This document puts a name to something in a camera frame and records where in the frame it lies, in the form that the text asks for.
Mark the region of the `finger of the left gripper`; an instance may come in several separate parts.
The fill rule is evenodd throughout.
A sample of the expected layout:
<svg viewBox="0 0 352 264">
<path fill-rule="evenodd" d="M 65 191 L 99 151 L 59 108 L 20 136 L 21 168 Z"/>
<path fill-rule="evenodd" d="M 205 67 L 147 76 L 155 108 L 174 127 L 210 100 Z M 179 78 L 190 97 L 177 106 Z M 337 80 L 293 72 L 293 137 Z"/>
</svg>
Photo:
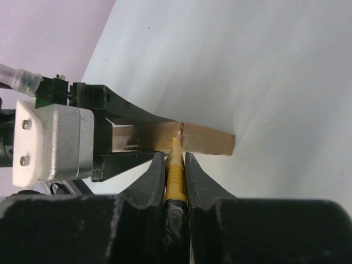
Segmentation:
<svg viewBox="0 0 352 264">
<path fill-rule="evenodd" d="M 155 124 L 174 122 L 154 115 L 117 95 L 105 85 L 90 86 L 90 109 L 95 116 L 107 118 L 113 124 Z"/>
<path fill-rule="evenodd" d="M 92 182 L 104 182 L 148 161 L 152 161 L 155 154 L 165 157 L 164 152 L 156 151 L 116 152 L 94 155 Z"/>
</svg>

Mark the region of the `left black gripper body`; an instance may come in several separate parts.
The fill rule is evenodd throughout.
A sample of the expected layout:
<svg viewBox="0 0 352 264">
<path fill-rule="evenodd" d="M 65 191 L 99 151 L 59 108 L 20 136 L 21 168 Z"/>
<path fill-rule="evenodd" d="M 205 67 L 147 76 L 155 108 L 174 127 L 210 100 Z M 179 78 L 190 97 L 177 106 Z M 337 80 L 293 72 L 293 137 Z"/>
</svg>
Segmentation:
<svg viewBox="0 0 352 264">
<path fill-rule="evenodd" d="M 60 77 L 44 78 L 35 96 L 36 108 L 59 104 L 91 110 L 90 85 L 81 82 L 69 85 Z M 93 162 L 94 155 L 112 153 L 112 124 L 107 118 L 99 118 L 95 115 L 94 118 Z"/>
</svg>

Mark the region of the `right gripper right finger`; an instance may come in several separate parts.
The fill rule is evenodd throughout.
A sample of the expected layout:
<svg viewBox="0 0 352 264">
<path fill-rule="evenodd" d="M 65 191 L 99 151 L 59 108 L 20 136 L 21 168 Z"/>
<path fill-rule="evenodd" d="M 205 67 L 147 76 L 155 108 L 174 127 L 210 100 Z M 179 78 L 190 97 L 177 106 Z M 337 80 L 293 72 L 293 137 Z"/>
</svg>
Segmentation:
<svg viewBox="0 0 352 264">
<path fill-rule="evenodd" d="M 188 200 L 193 210 L 209 210 L 217 200 L 237 199 L 211 178 L 190 152 L 185 154 L 185 177 Z"/>
</svg>

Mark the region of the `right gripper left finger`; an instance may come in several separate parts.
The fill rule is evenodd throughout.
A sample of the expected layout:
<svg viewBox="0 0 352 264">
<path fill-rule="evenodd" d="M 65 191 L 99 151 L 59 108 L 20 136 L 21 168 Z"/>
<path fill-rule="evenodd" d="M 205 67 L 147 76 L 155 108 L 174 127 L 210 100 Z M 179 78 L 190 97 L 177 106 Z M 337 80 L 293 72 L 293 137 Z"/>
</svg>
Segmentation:
<svg viewBox="0 0 352 264">
<path fill-rule="evenodd" d="M 146 172 L 120 194 L 137 209 L 162 208 L 165 180 L 165 157 L 156 153 Z"/>
</svg>

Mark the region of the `brown cardboard express box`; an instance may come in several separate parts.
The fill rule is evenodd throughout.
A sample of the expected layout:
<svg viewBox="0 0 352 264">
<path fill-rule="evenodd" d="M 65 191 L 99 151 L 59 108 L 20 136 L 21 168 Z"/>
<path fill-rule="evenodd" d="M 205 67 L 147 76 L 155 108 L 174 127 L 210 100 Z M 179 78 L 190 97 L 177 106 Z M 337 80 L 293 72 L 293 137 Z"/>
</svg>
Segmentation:
<svg viewBox="0 0 352 264">
<path fill-rule="evenodd" d="M 117 126 L 112 130 L 112 151 L 158 151 L 169 153 L 173 138 L 184 152 L 231 156 L 235 135 L 207 126 L 184 122 L 163 122 Z"/>
</svg>

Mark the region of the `yellow utility knife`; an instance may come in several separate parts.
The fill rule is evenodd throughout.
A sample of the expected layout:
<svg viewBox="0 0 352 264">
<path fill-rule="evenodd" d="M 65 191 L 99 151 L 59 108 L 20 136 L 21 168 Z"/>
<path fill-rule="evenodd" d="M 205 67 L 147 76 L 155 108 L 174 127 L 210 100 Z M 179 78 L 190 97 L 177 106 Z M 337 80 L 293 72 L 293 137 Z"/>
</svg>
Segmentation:
<svg viewBox="0 0 352 264">
<path fill-rule="evenodd" d="M 164 196 L 164 245 L 181 247 L 189 241 L 188 203 L 184 179 L 184 158 L 179 136 L 172 138 L 166 159 Z"/>
</svg>

